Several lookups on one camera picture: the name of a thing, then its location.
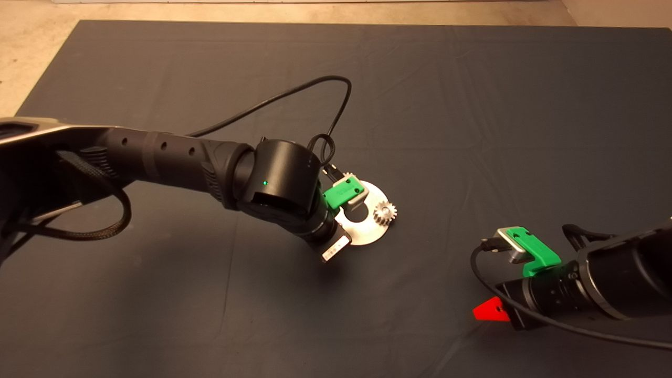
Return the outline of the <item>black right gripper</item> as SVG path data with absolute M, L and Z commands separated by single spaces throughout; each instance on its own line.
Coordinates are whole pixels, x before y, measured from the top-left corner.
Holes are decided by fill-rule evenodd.
M 496 285 L 507 298 L 521 304 L 530 311 L 552 320 L 574 323 L 581 320 L 578 265 L 555 266 L 533 277 L 509 280 Z M 510 318 L 499 297 L 492 297 L 472 309 L 478 321 L 510 322 Z

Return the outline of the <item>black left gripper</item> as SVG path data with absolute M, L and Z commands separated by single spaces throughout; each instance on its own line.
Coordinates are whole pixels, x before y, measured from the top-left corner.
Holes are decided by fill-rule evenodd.
M 310 234 L 310 248 L 317 252 L 322 263 L 328 263 L 351 242 L 351 235 L 333 218 L 327 218 Z

